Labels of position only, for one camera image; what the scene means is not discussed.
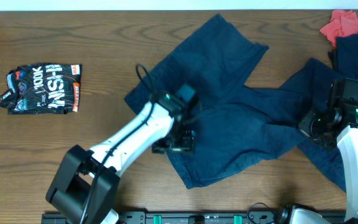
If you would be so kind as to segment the teal blue shorts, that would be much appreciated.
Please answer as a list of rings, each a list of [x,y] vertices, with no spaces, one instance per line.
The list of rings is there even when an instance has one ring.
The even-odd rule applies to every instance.
[[[188,83],[200,99],[190,124],[195,153],[168,155],[186,188],[205,187],[276,159],[302,140],[295,129],[306,102],[301,94],[245,86],[266,51],[215,15],[151,71],[157,89],[172,92]]]

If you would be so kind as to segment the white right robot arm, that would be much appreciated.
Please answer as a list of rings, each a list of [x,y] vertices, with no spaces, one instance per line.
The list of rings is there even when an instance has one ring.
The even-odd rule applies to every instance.
[[[339,149],[347,194],[344,221],[358,223],[358,106],[342,104],[323,113],[309,110],[298,129],[315,144]]]

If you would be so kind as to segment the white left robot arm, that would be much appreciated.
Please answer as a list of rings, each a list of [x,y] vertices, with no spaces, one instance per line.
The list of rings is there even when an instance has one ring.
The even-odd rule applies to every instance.
[[[193,153],[195,132],[187,119],[194,93],[154,95],[115,135],[88,150],[73,146],[65,154],[45,199],[69,223],[117,223],[113,209],[119,181],[148,148],[154,153]]]

